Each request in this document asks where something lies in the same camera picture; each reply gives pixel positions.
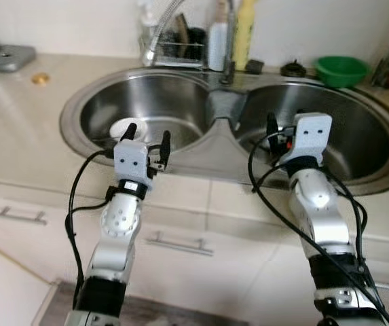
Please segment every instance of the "stainless steel sink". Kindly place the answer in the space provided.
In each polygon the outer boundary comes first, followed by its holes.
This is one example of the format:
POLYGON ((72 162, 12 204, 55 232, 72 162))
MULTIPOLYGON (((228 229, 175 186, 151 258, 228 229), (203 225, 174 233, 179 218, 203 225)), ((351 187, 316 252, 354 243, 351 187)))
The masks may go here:
MULTIPOLYGON (((160 143, 165 130, 172 151, 197 141, 208 130, 205 103, 208 86, 201 79, 172 71, 139 69, 110 75, 78 92, 61 117, 65 141, 82 155, 112 148, 110 127, 134 117, 147 125, 145 141, 160 143)), ((101 159, 102 163, 112 161, 101 159)))
MULTIPOLYGON (((251 92, 235 136, 247 151, 265 135, 267 114, 280 127, 290 126, 299 112, 327 113, 333 118, 325 164, 344 181, 378 173, 389 162, 389 125, 382 109, 344 91, 318 84, 289 83, 251 92)), ((265 142, 257 158, 274 161, 265 142)))
MULTIPOLYGON (((389 107, 382 102, 359 90, 333 90, 311 79, 237 74, 227 90, 245 94, 245 104, 223 110, 221 98, 216 107, 211 103, 217 101, 208 100, 211 90, 221 88, 219 78, 218 73, 168 69, 134 69, 104 77, 66 104, 62 135, 77 153, 88 156, 113 146, 109 129, 114 122, 136 117, 148 125, 150 143, 159 143, 164 130, 172 133, 169 173, 248 183, 248 153, 265 134, 268 112, 276 114, 279 126, 292 124, 298 112, 324 112, 333 117, 325 152, 331 172, 356 195, 389 189, 389 107)), ((274 159, 264 144, 255 174, 262 175, 274 159)), ((98 162, 112 164, 106 158, 98 162)), ((267 185, 285 188, 287 182, 286 175, 278 173, 267 185)))

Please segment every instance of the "kitchen utensil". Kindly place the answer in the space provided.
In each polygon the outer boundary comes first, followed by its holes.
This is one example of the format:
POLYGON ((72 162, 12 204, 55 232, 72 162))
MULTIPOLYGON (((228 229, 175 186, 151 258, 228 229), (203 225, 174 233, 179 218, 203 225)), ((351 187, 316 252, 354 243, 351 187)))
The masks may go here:
POLYGON ((333 88, 352 87, 369 73, 366 63, 350 56, 325 56, 315 67, 322 82, 333 88))

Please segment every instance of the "soap bottle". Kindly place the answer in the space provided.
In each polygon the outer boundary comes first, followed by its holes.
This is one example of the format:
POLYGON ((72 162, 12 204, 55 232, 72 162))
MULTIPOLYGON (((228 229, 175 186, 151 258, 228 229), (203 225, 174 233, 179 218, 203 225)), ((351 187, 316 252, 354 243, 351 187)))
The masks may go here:
POLYGON ((242 0, 238 11, 233 57, 235 68, 238 71, 244 71, 248 62, 253 25, 255 23, 255 2, 256 0, 242 0))
POLYGON ((209 29, 208 41, 208 66, 213 71, 224 70, 227 25, 227 0, 217 0, 215 21, 209 29))
POLYGON ((138 0, 140 7, 140 38, 144 44, 148 44, 158 26, 158 19, 153 15, 153 0, 138 0))

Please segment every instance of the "countertop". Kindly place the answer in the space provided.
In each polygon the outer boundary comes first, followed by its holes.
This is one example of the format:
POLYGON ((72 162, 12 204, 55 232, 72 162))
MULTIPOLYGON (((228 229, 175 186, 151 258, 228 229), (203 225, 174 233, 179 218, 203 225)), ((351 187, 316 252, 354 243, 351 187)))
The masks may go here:
MULTIPOLYGON (((67 194, 84 158, 74 153, 61 137, 59 117, 64 104, 76 91, 99 77, 139 66, 137 59, 40 54, 36 61, 17 73, 0 73, 0 196, 66 207, 67 194), (46 86, 31 82, 32 76, 40 72, 50 76, 46 86), (27 195, 36 193, 45 194, 48 200, 42 197, 35 200, 36 196, 27 195)), ((389 102, 389 91, 374 90, 373 94, 389 102)), ((77 193, 83 199, 103 198, 113 182, 111 167, 91 163, 77 193)), ((244 232, 252 229, 242 222, 281 227, 245 185, 160 175, 154 186, 146 206, 188 212, 193 221, 196 219, 190 225, 200 230, 221 228, 223 232, 235 234, 244 228, 244 232)), ((286 192, 272 189, 266 192, 286 210, 286 192)), ((359 200, 369 213, 365 238, 389 243, 389 192, 359 200)), ((341 210, 346 216, 352 216, 344 202, 341 210)), ((349 221, 353 230, 352 219, 349 221)))

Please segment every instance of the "floor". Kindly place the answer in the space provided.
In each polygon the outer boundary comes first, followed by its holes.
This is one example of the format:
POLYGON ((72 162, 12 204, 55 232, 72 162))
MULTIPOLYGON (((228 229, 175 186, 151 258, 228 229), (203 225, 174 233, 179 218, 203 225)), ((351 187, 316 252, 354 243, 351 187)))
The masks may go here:
MULTIPOLYGON (((71 309, 74 286, 61 283, 39 326, 63 326, 71 309)), ((159 304, 135 297, 125 299, 122 326, 248 326, 219 316, 159 304)))

